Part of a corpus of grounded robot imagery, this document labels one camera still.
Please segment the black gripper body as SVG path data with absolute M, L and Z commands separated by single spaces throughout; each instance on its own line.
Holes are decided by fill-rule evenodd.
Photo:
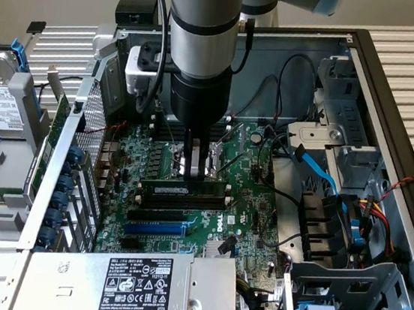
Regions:
M 195 138 L 205 137 L 227 110 L 232 71 L 224 70 L 216 77 L 201 80 L 174 73 L 170 79 L 170 104 L 174 115 Z

